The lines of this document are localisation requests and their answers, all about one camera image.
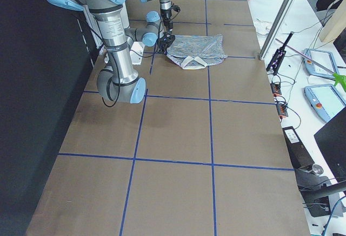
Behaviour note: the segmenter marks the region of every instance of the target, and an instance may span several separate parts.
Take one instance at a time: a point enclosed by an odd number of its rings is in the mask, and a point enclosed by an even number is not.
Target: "black curtain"
[[[97,49],[72,11],[46,0],[0,8],[0,235],[14,236],[35,211]]]

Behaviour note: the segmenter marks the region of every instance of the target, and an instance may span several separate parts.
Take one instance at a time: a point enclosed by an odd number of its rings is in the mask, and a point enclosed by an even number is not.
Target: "striped cloth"
[[[216,36],[181,36],[167,49],[167,56],[183,69],[202,69],[220,64],[227,55],[222,49],[221,34]]]

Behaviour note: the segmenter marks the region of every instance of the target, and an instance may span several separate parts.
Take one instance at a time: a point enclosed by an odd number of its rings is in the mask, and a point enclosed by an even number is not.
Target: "table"
[[[145,99],[114,108],[99,62],[27,235],[309,235],[247,0],[172,1],[174,33],[222,33],[228,58],[182,70],[147,49]],[[159,8],[127,7],[132,27]]]
[[[252,19],[256,22],[259,20],[265,21],[265,22],[273,22],[276,14],[282,4],[283,0],[250,0],[249,6],[251,10]],[[295,0],[292,8],[290,9],[284,24],[281,27],[281,30],[278,35],[278,39],[281,41],[284,41],[287,37],[287,34],[291,31],[301,31],[305,28],[308,28],[312,26],[313,24],[317,23],[318,19],[315,16],[314,11],[310,7],[307,0]],[[313,27],[302,31],[301,33],[294,34],[292,39],[289,42],[289,45],[295,48],[298,51],[303,51],[305,48],[309,47],[312,40],[314,39],[316,33],[319,31],[321,27],[321,24],[318,23],[314,25]],[[262,46],[265,40],[265,37],[262,35],[257,35],[258,41],[260,45]],[[324,43],[321,43],[318,39],[315,45],[315,48],[323,45]],[[281,44],[279,42],[273,43],[273,45],[270,48],[270,51],[266,55],[265,65],[268,65],[270,62],[270,59],[272,55],[274,54],[275,50],[280,47]],[[344,61],[342,60],[341,56],[335,49],[334,45],[332,43],[326,44],[320,49],[331,51],[335,57],[335,60],[337,62],[337,65],[339,66],[345,66]],[[287,48],[287,56],[293,55],[295,52],[291,51]],[[308,150],[309,154],[313,158],[313,160],[321,165],[324,169],[324,174],[328,176],[329,178],[333,178],[333,174],[331,173],[327,163],[325,162],[317,144],[314,139],[314,134],[323,127],[324,122],[317,116],[317,114],[311,109],[310,103],[306,100],[303,92],[303,88],[305,86],[309,86],[312,84],[308,83],[308,74],[304,68],[304,66],[301,67],[301,69],[298,71],[300,64],[301,64],[302,58],[300,56],[293,56],[293,57],[286,57],[282,63],[282,66],[280,67],[279,73],[294,78],[296,77],[296,84],[294,85],[292,91],[291,91],[291,99],[289,101],[289,107],[297,111],[297,113],[302,118],[302,123],[300,127],[296,130],[298,133],[298,136],[301,138],[302,142],[304,143],[306,149]],[[339,69],[341,74],[346,74],[345,69]],[[292,82],[291,79],[281,77],[282,81],[288,81]],[[283,85],[282,93],[283,96],[288,98],[289,92],[290,92],[290,85]],[[341,86],[337,87],[338,91],[343,95],[343,97],[346,97],[346,93],[343,91]],[[282,121],[282,127],[287,126],[293,126],[297,127],[299,123],[298,117],[289,111],[289,117],[287,119],[283,119]],[[313,218],[310,216],[309,212],[306,211],[305,214],[307,215],[310,232],[312,234],[321,234],[321,228],[326,223],[328,217],[320,217],[320,218]],[[342,234],[346,234],[346,218],[338,218],[333,219],[332,222],[329,225],[327,235],[331,235],[332,232],[338,232]]]

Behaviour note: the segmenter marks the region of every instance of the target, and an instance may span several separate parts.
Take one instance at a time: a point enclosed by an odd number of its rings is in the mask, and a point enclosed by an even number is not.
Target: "monitor stand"
[[[320,217],[325,215],[330,215],[331,208],[333,208],[334,204],[340,199],[339,192],[342,192],[346,185],[342,183],[338,183],[335,185],[331,185],[330,181],[326,181],[321,185],[317,185],[325,180],[328,180],[326,176],[317,176],[314,174],[310,174],[304,172],[299,169],[295,169],[296,179],[298,188],[302,189],[308,187],[311,189],[310,191],[307,189],[306,191],[301,191],[302,197],[305,203],[320,203],[324,205],[307,205],[308,210],[312,217]],[[333,215],[342,217],[343,216],[343,208],[342,203],[337,205]]]

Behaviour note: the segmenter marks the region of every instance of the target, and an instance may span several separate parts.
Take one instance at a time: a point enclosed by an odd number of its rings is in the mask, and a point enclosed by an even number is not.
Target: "grid of blue tape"
[[[246,1],[246,0],[226,0],[226,1]],[[204,0],[205,2],[205,22],[204,23],[194,23],[194,22],[176,22],[176,23],[191,23],[191,24],[205,24],[205,34],[208,35],[208,5],[207,0]],[[152,73],[152,69],[154,67],[154,58],[155,53],[153,52],[146,52],[146,54],[152,54],[151,59],[151,66],[150,66],[150,74]],[[246,56],[229,56],[230,58],[254,58],[254,57],[246,57]],[[192,98],[192,97],[173,97],[173,96],[159,96],[159,95],[148,95],[148,90],[145,92],[144,97],[144,103],[143,103],[143,109],[142,109],[142,115],[141,120],[139,122],[139,128],[138,128],[138,134],[137,134],[137,140],[136,140],[136,147],[133,158],[128,157],[121,157],[121,156],[106,156],[106,155],[90,155],[90,154],[75,154],[75,153],[59,153],[61,156],[79,156],[79,157],[88,157],[88,158],[106,158],[106,159],[119,159],[119,160],[128,160],[132,161],[131,166],[131,172],[130,172],[130,179],[128,183],[127,188],[127,194],[125,199],[125,205],[123,210],[123,216],[122,216],[122,222],[121,222],[121,228],[119,236],[122,236],[123,234],[123,228],[125,223],[125,216],[127,211],[127,205],[129,201],[129,195],[131,190],[131,183],[133,178],[133,173],[135,169],[135,163],[136,161],[146,161],[146,162],[161,162],[161,163],[173,163],[173,164],[183,164],[183,165],[204,165],[204,166],[210,166],[211,167],[211,177],[212,177],[212,203],[213,203],[213,216],[214,216],[214,236],[217,236],[217,217],[216,217],[216,194],[215,194],[215,170],[214,167],[229,167],[229,168],[250,168],[250,169],[266,169],[266,170],[274,170],[274,171],[294,171],[292,168],[279,168],[279,167],[262,167],[262,166],[244,166],[244,165],[229,165],[229,164],[223,164],[223,163],[214,163],[214,145],[213,145],[213,132],[212,132],[212,101],[217,102],[233,102],[233,103],[253,103],[253,104],[267,104],[267,105],[275,105],[274,103],[269,102],[251,102],[251,101],[236,101],[236,100],[218,100],[218,99],[212,99],[211,98],[211,83],[210,83],[210,71],[209,67],[207,68],[208,71],[208,98]],[[96,91],[84,91],[85,93],[97,93]],[[145,112],[145,105],[147,103],[147,98],[154,97],[154,98],[163,98],[163,99],[180,99],[180,100],[202,100],[202,101],[208,101],[209,102],[209,126],[210,126],[210,154],[211,154],[211,162],[210,163],[202,163],[202,162],[190,162],[190,161],[172,161],[172,160],[161,160],[161,159],[145,159],[145,158],[137,158],[137,149],[139,140],[141,137],[141,131],[142,131],[142,123],[144,118],[144,112]]]

